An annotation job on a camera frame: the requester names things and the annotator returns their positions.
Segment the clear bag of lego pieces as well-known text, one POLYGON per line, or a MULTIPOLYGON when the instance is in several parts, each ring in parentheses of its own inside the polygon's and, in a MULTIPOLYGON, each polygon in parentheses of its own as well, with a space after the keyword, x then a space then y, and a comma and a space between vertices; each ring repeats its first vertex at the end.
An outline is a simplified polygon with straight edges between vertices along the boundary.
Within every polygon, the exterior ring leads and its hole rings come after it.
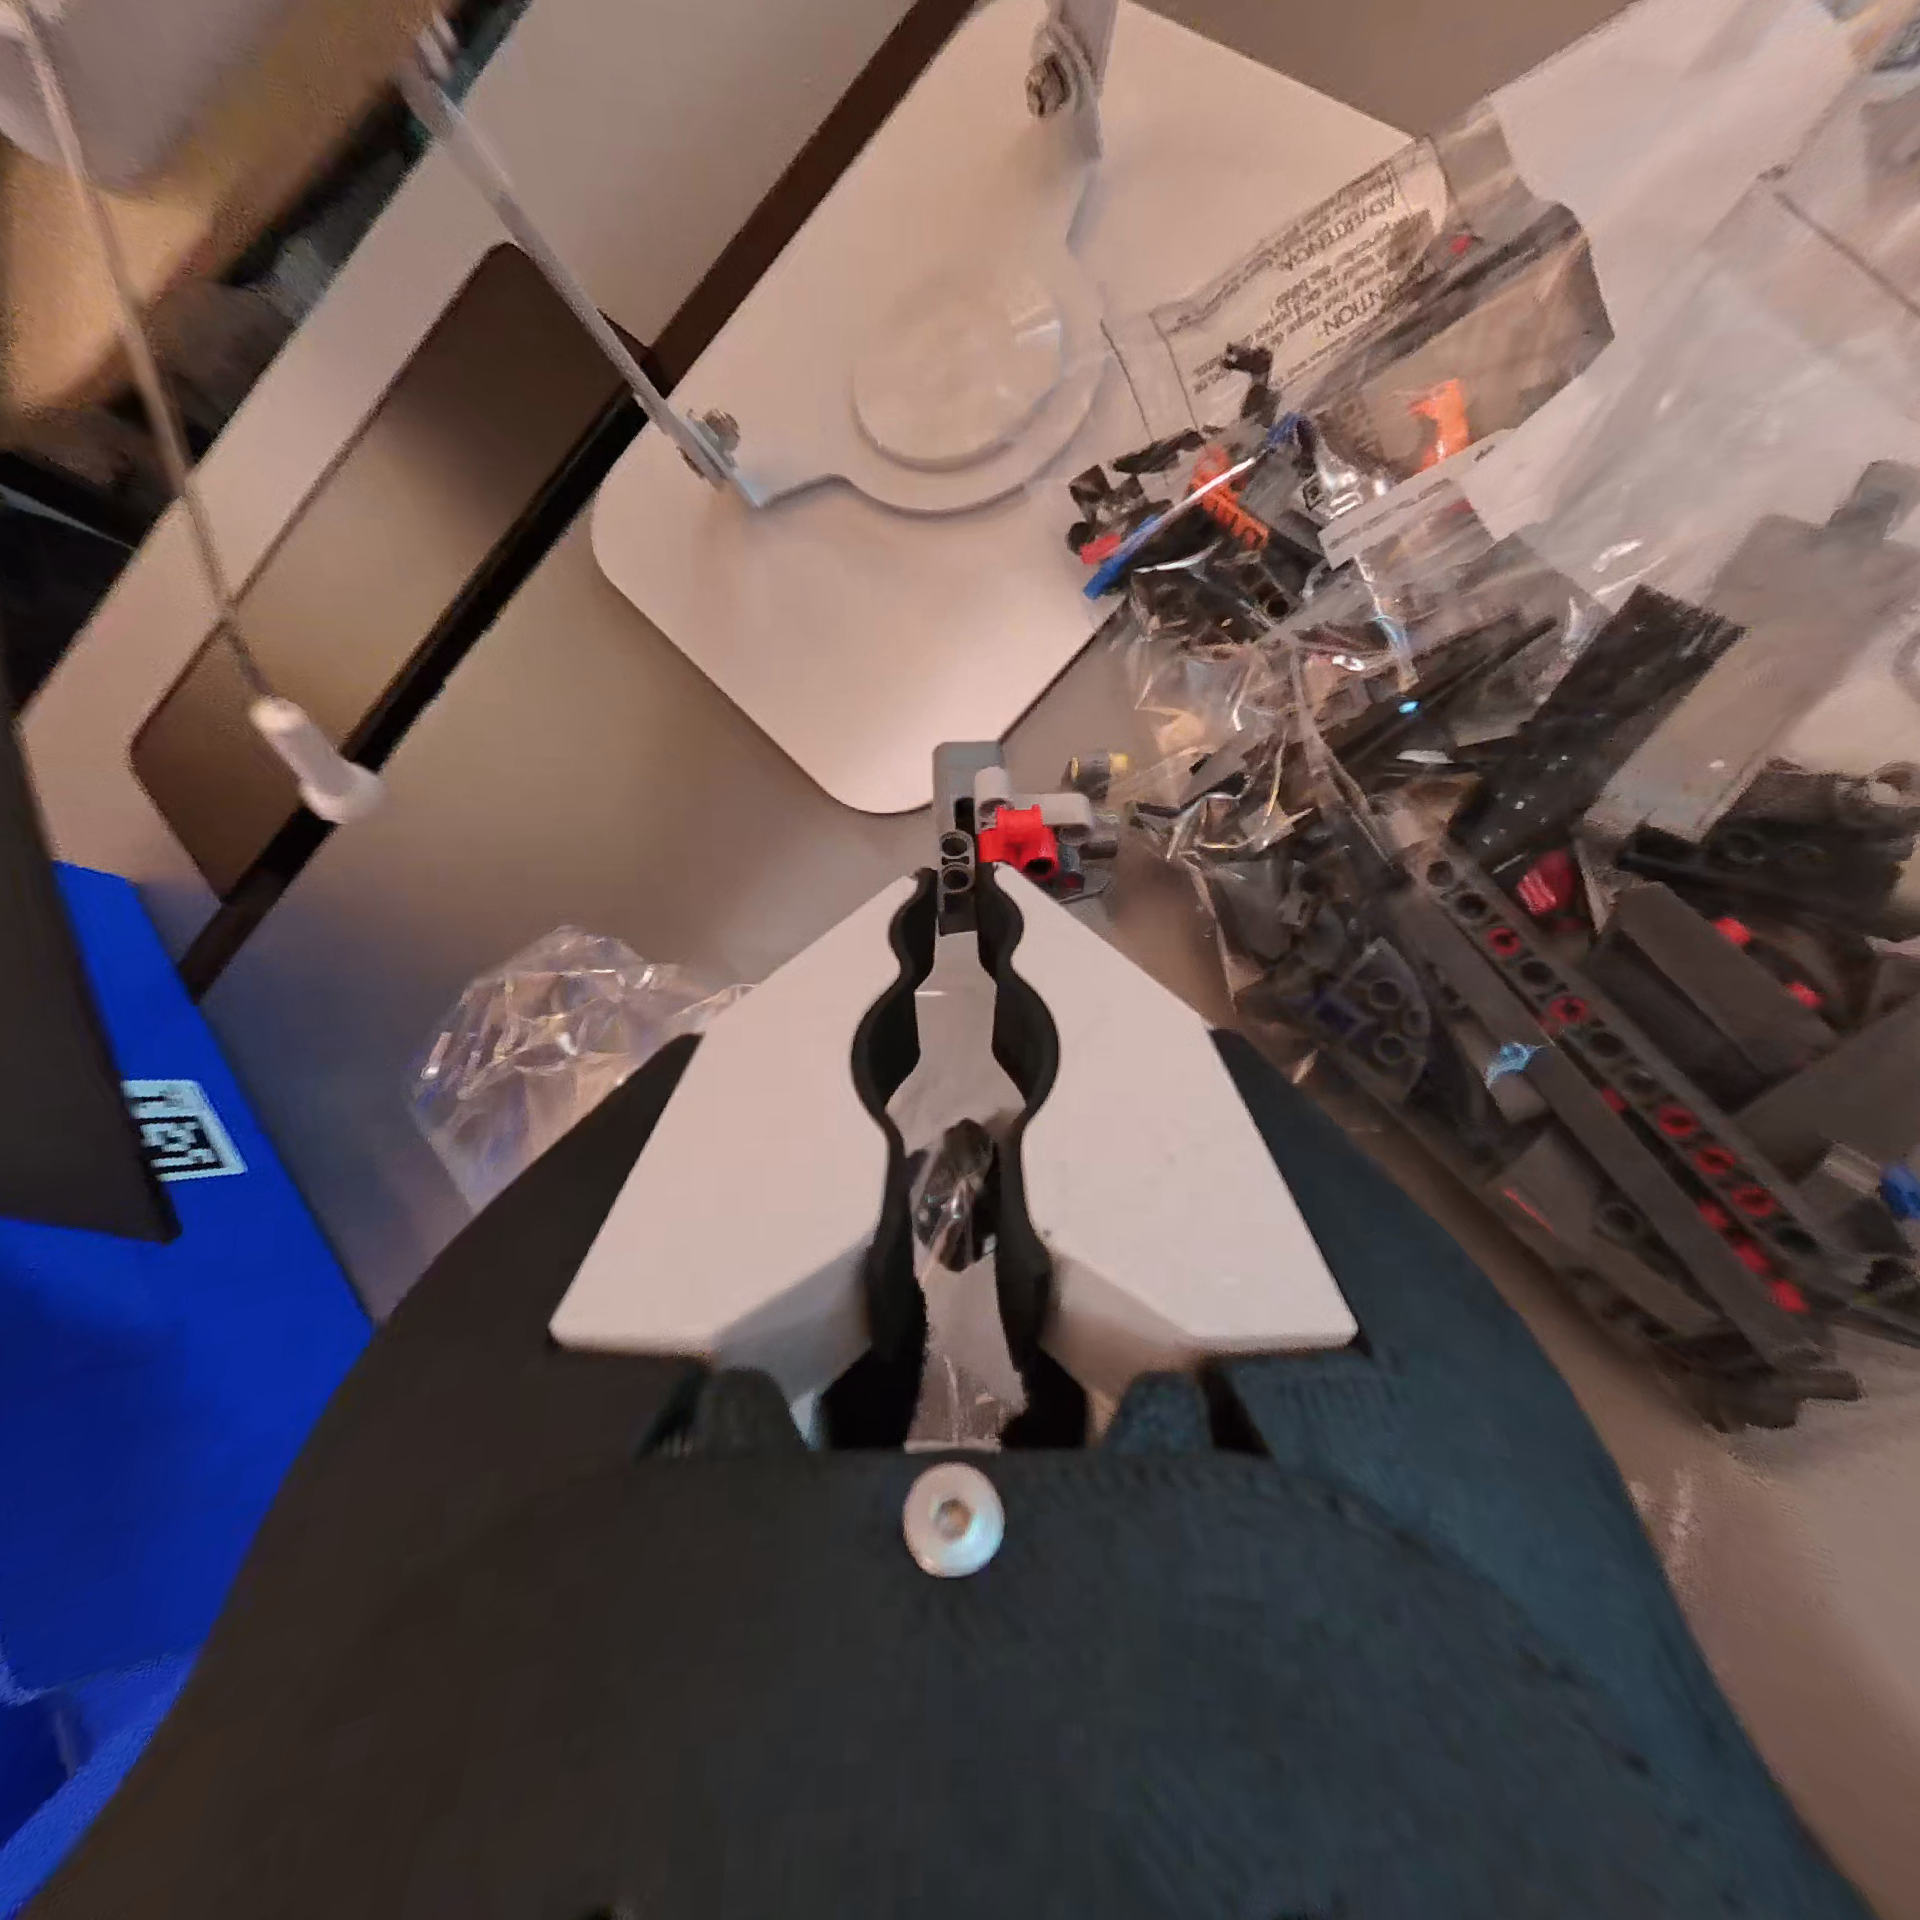
POLYGON ((1304 412, 1253 412, 1151 442, 1069 480, 1069 554, 1090 607, 1253 639, 1341 573, 1340 524, 1387 498, 1393 475, 1304 412))

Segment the clear bag with warning print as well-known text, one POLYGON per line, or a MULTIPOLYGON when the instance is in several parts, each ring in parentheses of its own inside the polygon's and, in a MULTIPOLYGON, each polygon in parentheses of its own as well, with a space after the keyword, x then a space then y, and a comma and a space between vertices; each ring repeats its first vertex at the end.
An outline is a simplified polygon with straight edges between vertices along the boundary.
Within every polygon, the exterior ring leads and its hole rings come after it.
POLYGON ((1113 331, 1147 444, 1304 415, 1393 482, 1524 427, 1612 340, 1590 231, 1490 116, 1401 145, 1113 331))

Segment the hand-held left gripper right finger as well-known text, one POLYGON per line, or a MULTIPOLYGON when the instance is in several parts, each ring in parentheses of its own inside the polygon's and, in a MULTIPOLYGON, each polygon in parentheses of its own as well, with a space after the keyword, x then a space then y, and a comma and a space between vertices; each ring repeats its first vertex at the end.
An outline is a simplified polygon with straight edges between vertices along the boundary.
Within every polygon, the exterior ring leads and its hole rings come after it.
POLYGON ((1014 868, 977 876, 1000 1147, 996 1305, 1023 1408, 1081 1442, 1142 1376, 1359 1341, 1359 1314, 1242 1096, 1223 1035, 1014 868))

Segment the light grey red lego subassembly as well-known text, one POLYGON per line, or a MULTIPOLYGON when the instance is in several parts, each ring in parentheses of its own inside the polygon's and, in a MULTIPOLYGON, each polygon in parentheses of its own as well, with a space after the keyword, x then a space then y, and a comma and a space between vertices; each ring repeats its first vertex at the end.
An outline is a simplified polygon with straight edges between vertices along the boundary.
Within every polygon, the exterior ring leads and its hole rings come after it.
POLYGON ((1052 792, 1022 788, 996 740, 934 750, 934 876, 939 933, 977 932, 978 874, 1004 868, 1055 902, 1086 902, 1109 891, 1123 817, 1109 788, 1130 755, 1078 755, 1052 792))

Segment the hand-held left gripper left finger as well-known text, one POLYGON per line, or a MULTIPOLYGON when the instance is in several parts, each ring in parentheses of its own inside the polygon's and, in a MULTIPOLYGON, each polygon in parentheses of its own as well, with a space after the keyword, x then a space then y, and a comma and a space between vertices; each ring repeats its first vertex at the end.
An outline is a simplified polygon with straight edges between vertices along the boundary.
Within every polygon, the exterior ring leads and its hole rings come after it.
POLYGON ((761 1370, 835 1442, 904 1442, 928 1314, 890 1101, 934 880, 899 876, 721 1011, 551 1316, 566 1351, 761 1370))

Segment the clear bag black pieces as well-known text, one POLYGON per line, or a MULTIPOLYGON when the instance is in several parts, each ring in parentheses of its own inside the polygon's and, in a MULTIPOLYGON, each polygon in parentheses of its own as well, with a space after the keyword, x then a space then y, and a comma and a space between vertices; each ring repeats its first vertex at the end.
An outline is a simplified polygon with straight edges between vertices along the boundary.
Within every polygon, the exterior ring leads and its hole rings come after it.
POLYGON ((1917 412, 1917 4, 1630 4, 1487 95, 1524 184, 1590 237, 1612 344, 1467 480, 1493 533, 1546 524, 1667 377, 1786 411, 1748 337, 1917 412))

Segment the crumpled clear plastic bag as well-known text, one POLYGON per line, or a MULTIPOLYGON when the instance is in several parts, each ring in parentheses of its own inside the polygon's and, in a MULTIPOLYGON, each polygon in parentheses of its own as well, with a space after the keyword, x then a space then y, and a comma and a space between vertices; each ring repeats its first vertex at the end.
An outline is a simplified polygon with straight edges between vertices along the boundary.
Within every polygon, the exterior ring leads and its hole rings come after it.
POLYGON ((552 928, 446 1008, 410 1073, 420 1139, 478 1215, 657 1048, 748 993, 612 933, 552 928))

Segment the blue plastic bin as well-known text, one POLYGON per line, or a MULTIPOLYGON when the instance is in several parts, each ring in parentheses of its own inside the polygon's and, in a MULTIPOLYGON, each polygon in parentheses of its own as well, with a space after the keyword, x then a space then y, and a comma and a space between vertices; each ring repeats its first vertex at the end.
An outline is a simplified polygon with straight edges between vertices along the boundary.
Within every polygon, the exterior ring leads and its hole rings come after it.
POLYGON ((65 910, 179 1238, 2 1220, 2 1696, 181 1660, 372 1335, 125 876, 65 910))

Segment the clear bag of dark parts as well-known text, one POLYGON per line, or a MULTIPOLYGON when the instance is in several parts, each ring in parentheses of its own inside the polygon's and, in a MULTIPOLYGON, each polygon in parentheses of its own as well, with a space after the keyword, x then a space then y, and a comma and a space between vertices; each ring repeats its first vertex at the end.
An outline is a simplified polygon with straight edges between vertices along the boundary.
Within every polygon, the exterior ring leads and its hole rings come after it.
POLYGON ((1599 611, 1517 540, 1401 617, 1344 564, 1253 639, 1142 623, 1127 812, 1242 1032, 1405 1129, 1706 1427, 1917 1357, 1917 764, 1812 740, 1915 656, 1917 475, 1599 611))

